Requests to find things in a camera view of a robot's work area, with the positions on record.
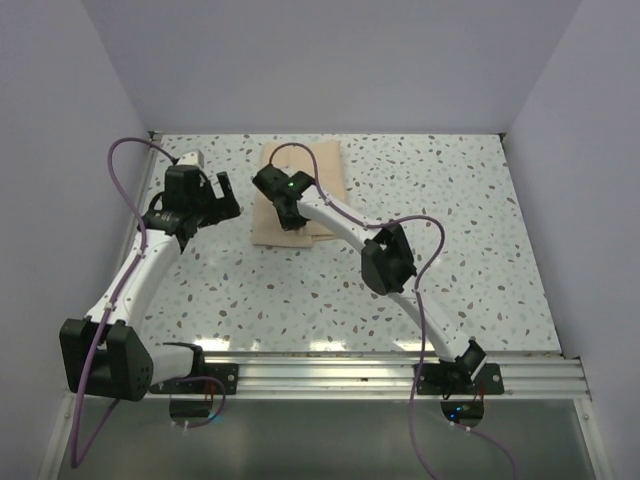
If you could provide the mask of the beige surgical wrap cloth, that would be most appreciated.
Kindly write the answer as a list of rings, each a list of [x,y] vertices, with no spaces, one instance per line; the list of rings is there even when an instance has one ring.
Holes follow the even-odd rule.
[[[346,184],[339,141],[307,144],[314,154],[322,189],[346,202]],[[279,150],[272,164],[289,174],[304,171],[314,174],[310,155],[301,147],[289,146]],[[258,191],[254,198],[251,242],[256,246],[284,248],[312,248],[316,243],[335,239],[326,227],[309,221],[300,230],[284,231],[277,212],[268,199]]]

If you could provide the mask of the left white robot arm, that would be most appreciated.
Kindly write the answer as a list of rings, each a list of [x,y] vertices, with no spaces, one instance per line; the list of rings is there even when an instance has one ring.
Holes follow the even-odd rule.
[[[200,347],[185,342],[148,346],[138,330],[162,280],[201,229],[240,214],[229,176],[214,181],[196,165],[165,172],[164,190],[142,217],[142,228],[107,291],[81,319],[68,319],[59,339],[69,389],[127,401],[174,381],[185,392],[208,379]]]

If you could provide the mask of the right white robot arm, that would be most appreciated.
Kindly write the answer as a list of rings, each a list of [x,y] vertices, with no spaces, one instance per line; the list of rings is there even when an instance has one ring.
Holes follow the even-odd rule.
[[[338,198],[321,191],[307,173],[288,175],[267,165],[253,184],[275,208],[285,230],[298,230],[314,221],[345,240],[360,253],[364,284],[396,302],[420,327],[439,359],[422,376],[443,395],[468,392],[481,380],[486,353],[419,286],[424,276],[402,224],[407,218],[375,224]]]

